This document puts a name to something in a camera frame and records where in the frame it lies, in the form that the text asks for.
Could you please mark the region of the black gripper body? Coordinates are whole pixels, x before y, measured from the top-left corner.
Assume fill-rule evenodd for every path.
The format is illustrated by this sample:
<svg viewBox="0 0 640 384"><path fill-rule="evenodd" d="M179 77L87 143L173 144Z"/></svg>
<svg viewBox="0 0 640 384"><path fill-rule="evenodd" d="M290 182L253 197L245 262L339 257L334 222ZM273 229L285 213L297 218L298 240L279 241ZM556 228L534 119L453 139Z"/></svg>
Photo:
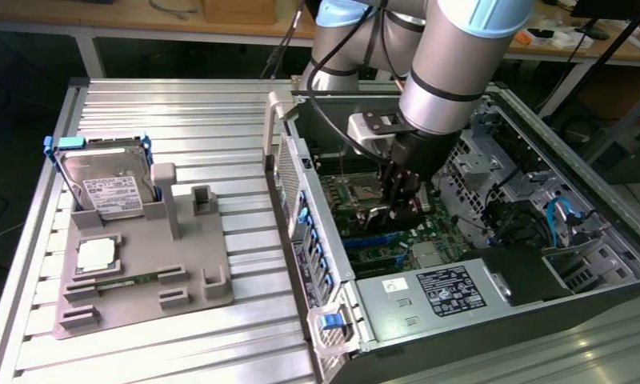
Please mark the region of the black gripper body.
<svg viewBox="0 0 640 384"><path fill-rule="evenodd" d="M445 164L458 137L460 132L426 134L415 130L395 134L390 160L420 177L432 177Z"/></svg>

